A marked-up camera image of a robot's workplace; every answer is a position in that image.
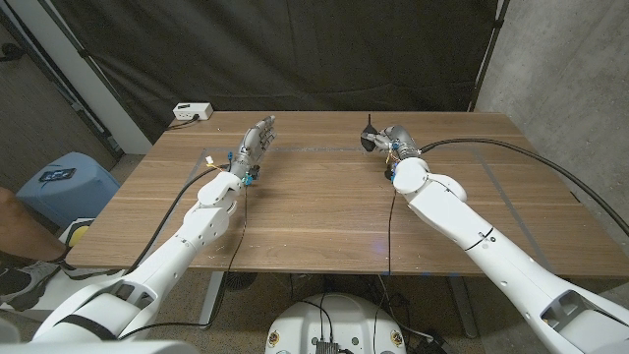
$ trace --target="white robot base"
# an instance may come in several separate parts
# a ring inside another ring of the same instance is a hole
[[[264,353],[406,353],[400,327],[373,303],[343,293],[318,294],[304,301],[275,320],[268,331]],[[329,314],[329,320],[318,306]]]

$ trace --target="wooden table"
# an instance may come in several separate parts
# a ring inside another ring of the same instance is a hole
[[[211,154],[226,161],[245,132],[268,114],[277,139],[227,233],[191,266],[233,270],[475,275],[481,271],[445,236],[420,221],[383,175],[385,156],[365,153],[366,112],[216,112],[209,121],[166,132],[69,255],[75,266],[128,267],[182,186]],[[477,137],[533,149],[498,113],[375,112],[378,129],[403,125],[418,146]],[[544,165],[502,147],[438,147],[423,158],[457,180],[468,204],[543,266],[564,276],[624,277],[629,259],[560,179]],[[184,195],[158,244],[180,226],[211,174]]]

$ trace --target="white power strip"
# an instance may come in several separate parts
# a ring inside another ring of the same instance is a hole
[[[199,115],[199,120],[207,120],[213,112],[209,103],[179,103],[173,108],[177,120],[192,120],[195,114]]]

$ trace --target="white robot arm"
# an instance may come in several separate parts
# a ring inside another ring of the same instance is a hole
[[[205,246],[220,237],[236,209],[235,198],[275,138],[270,116],[251,128],[235,154],[230,172],[203,186],[182,226],[133,272],[85,287],[66,300],[41,325],[32,342],[92,342],[117,339],[154,322],[158,309]],[[146,331],[130,336],[142,338]]]
[[[465,204],[467,196],[461,185],[448,176],[429,172],[404,128],[364,133],[362,138],[374,142],[372,149],[390,153],[393,186],[409,208],[465,251],[551,352],[629,350],[629,311],[536,263]]]

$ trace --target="black backdrop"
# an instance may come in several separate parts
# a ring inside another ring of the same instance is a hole
[[[155,142],[215,110],[464,111],[497,0],[53,0]]]

